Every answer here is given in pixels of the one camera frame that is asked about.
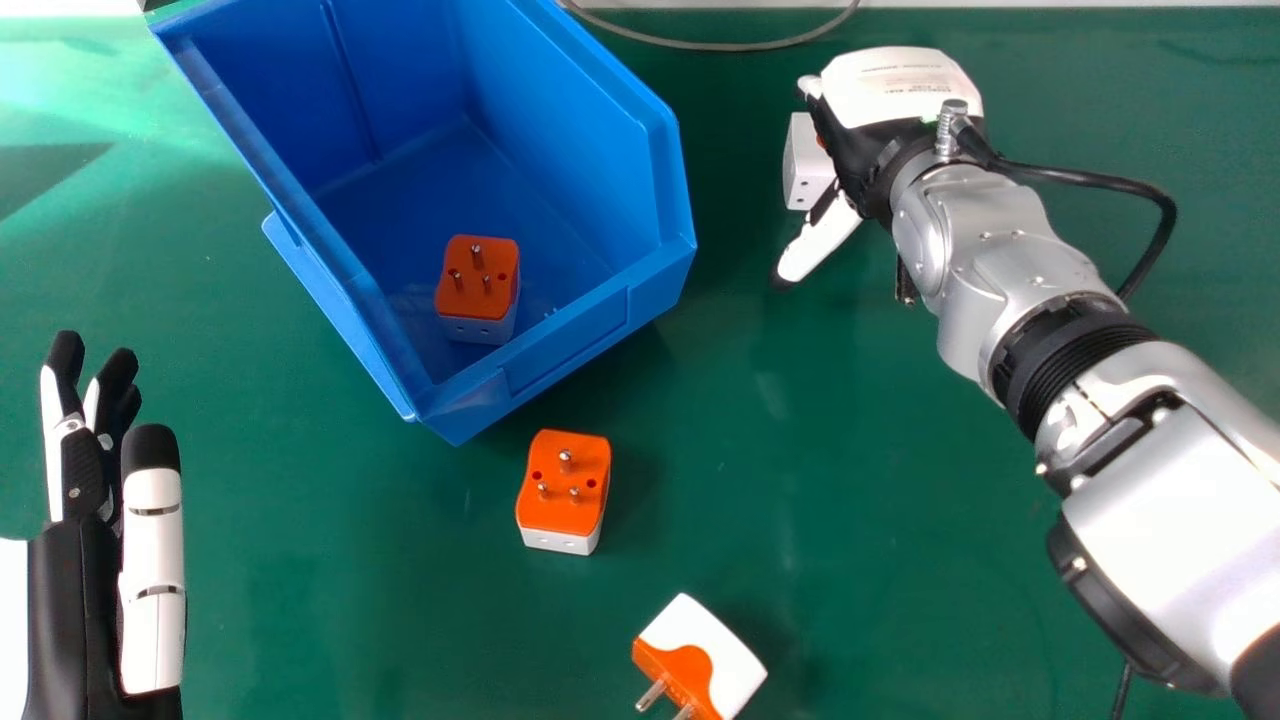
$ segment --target plug pin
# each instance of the plug pin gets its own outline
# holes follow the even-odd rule
[[[667,683],[664,680],[654,682],[654,684],[649,685],[649,689],[640,696],[640,700],[636,701],[636,712],[648,712],[649,708],[653,707],[653,703],[658,702],[658,698],[662,697],[662,693],[664,692],[667,692]]]

